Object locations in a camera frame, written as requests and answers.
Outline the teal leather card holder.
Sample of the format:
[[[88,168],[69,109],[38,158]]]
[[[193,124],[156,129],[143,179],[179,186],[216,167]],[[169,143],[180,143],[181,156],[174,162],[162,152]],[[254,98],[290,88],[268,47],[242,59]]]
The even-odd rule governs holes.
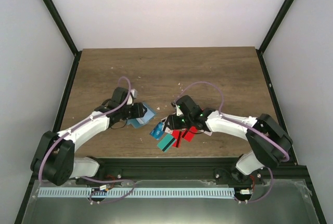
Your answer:
[[[146,108],[146,113],[143,117],[135,118],[128,120],[127,126],[132,125],[134,128],[140,128],[145,126],[148,122],[150,122],[156,115],[156,112],[153,110],[152,107],[150,107],[145,102],[143,103],[143,106]]]

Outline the teal card with black stripe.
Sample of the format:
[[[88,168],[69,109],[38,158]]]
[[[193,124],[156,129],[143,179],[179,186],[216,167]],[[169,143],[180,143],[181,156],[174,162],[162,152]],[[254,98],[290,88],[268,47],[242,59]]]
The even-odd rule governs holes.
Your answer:
[[[162,151],[166,152],[176,141],[171,134],[166,134],[162,140],[157,144],[157,147]]]

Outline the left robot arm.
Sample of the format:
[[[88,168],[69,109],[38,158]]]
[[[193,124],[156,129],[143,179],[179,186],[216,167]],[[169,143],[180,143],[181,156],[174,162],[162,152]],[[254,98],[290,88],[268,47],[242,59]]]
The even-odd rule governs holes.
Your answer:
[[[110,99],[85,119],[59,131],[45,132],[32,159],[30,169],[40,181],[61,186],[71,178],[88,177],[99,185],[106,179],[106,171],[97,159],[75,157],[76,151],[94,136],[113,127],[120,121],[142,118],[148,109],[142,102],[135,102],[137,91],[117,87]]]

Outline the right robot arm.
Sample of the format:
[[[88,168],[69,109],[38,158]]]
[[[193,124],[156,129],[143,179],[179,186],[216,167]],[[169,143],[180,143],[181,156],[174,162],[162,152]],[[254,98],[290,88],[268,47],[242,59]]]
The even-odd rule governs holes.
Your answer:
[[[281,126],[268,114],[259,117],[241,117],[223,114],[212,108],[202,109],[189,95],[177,99],[173,114],[162,119],[165,130],[196,130],[224,133],[248,141],[251,151],[243,154],[231,170],[235,183],[242,184],[254,171],[276,168],[290,159],[293,141]]]

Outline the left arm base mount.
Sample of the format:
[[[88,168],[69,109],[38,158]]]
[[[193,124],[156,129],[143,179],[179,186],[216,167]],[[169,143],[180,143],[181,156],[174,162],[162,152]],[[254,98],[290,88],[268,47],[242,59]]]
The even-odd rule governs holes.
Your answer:
[[[100,181],[109,181],[109,180],[118,180],[121,178],[118,178],[117,176],[114,176],[112,174],[103,174],[103,173],[97,173],[94,177],[92,177],[94,180],[100,180]],[[75,183],[77,185],[102,185],[102,183],[99,182],[93,182],[90,180],[86,180],[83,178],[79,178],[75,180]]]

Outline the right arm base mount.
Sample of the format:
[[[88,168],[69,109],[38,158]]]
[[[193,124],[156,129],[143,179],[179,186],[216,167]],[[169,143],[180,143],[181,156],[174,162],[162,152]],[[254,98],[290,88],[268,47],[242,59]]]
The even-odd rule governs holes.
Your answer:
[[[254,175],[243,175],[235,169],[217,168],[213,172],[213,177],[217,183],[223,185],[235,186],[250,186],[253,183],[260,185],[263,180]]]

